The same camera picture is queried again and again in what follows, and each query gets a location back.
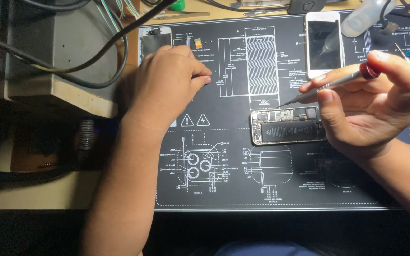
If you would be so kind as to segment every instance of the spring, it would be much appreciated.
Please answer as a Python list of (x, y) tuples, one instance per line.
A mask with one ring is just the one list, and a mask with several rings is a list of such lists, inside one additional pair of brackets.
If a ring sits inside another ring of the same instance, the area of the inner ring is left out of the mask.
[(94, 120), (82, 120), (78, 128), (78, 149), (91, 149), (94, 136)]

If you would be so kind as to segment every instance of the phone battery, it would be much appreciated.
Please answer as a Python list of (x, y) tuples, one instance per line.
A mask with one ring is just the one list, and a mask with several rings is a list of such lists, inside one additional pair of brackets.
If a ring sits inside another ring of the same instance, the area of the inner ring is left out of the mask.
[(316, 121), (285, 121), (261, 124), (262, 142), (290, 142), (317, 139)]

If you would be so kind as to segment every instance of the fingernail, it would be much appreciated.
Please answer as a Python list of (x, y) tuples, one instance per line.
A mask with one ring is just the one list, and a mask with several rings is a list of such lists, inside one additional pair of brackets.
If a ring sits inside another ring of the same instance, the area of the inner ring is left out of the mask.
[(311, 81), (304, 83), (303, 85), (300, 86), (300, 89), (307, 88), (308, 86), (311, 85)]
[(317, 95), (320, 102), (329, 102), (333, 101), (333, 95), (331, 91), (320, 91)]
[(323, 74), (321, 76), (318, 76), (317, 78), (314, 78), (314, 80), (316, 80), (316, 82), (318, 82), (318, 81), (324, 79), (326, 76), (327, 76), (326, 74)]
[(376, 55), (376, 58), (380, 61), (387, 61), (390, 58), (390, 55), (385, 52), (381, 52), (378, 50), (373, 50), (374, 54)]

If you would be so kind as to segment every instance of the green bottle cap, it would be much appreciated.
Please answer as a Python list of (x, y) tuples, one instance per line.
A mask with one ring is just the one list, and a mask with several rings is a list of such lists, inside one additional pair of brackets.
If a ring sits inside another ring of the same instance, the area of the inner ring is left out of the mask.
[(170, 9), (175, 11), (184, 11), (186, 7), (185, 0), (178, 0), (170, 6)]

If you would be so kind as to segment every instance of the phone screen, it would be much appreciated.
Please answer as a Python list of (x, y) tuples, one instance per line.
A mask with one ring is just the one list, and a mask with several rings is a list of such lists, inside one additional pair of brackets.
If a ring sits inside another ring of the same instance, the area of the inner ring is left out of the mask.
[[(330, 70), (341, 67), (341, 50), (339, 47), (339, 20), (308, 21), (309, 68), (311, 70)], [(327, 40), (330, 52), (322, 48)]]

